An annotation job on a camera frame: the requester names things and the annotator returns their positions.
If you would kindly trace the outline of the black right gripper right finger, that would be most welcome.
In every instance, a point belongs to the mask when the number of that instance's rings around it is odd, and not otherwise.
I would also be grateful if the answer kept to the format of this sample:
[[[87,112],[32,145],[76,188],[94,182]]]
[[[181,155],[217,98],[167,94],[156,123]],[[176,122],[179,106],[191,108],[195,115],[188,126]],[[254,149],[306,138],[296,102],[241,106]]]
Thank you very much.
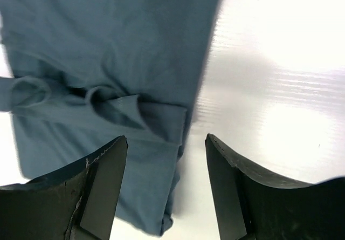
[[[343,177],[293,180],[212,134],[205,148],[221,239],[344,239]]]

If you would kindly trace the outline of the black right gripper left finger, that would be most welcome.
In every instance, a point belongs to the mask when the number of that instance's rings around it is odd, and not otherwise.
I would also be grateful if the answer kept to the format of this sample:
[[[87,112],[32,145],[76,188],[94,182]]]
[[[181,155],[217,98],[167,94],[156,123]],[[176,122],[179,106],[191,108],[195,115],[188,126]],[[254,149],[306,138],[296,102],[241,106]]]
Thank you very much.
[[[109,239],[126,165],[120,136],[25,184],[1,187],[1,239]]]

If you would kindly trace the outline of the teal blue t shirt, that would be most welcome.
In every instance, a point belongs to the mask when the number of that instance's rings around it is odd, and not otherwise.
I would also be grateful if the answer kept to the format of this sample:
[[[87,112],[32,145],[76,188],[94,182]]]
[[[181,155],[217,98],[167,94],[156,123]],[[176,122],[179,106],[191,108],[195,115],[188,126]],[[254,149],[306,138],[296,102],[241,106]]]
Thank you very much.
[[[22,174],[54,171],[125,136],[116,216],[154,236],[173,191],[219,0],[1,0]]]

